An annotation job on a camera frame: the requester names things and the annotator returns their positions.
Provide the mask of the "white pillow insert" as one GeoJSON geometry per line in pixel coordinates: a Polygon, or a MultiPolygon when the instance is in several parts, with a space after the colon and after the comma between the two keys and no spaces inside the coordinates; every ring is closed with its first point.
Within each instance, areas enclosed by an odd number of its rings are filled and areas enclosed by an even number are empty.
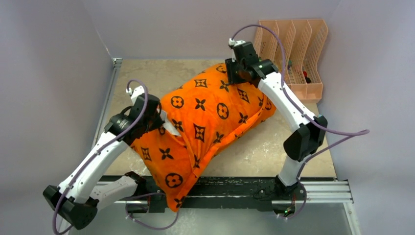
{"type": "Polygon", "coordinates": [[[176,129],[176,127],[173,125],[173,123],[168,119],[167,112],[163,109],[161,109],[160,117],[163,121],[163,127],[166,131],[168,131],[170,134],[174,136],[181,136],[179,131],[176,129]]]}

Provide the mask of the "orange patterned pillowcase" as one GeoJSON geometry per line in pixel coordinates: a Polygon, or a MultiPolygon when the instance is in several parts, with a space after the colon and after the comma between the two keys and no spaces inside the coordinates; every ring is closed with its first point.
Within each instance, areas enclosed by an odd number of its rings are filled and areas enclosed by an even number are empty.
{"type": "Polygon", "coordinates": [[[224,63],[166,94],[161,107],[181,136],[162,126],[136,139],[131,148],[169,202],[187,195],[217,154],[276,111],[254,85],[229,84],[224,63]]]}

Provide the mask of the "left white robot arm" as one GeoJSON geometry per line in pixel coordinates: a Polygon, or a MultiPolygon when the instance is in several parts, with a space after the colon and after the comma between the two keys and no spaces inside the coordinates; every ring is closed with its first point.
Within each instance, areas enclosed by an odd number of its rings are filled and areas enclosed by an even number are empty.
{"type": "Polygon", "coordinates": [[[148,193],[146,180],[133,171],[100,188],[97,183],[115,159],[134,140],[162,126],[160,99],[151,94],[132,97],[133,105],[112,116],[96,145],[74,172],[58,186],[49,185],[43,196],[71,228],[82,230],[97,213],[114,202],[148,193]]]}

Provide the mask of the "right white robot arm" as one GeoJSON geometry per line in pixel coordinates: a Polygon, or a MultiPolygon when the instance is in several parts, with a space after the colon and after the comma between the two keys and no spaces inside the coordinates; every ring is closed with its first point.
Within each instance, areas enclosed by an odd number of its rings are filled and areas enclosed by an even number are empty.
{"type": "Polygon", "coordinates": [[[232,57],[225,60],[230,84],[250,83],[264,93],[268,101],[287,121],[291,135],[284,141],[286,158],[275,178],[275,193],[287,199],[299,183],[304,164],[322,145],[327,120],[306,108],[284,84],[283,75],[269,59],[260,60],[251,42],[230,39],[232,57]]]}

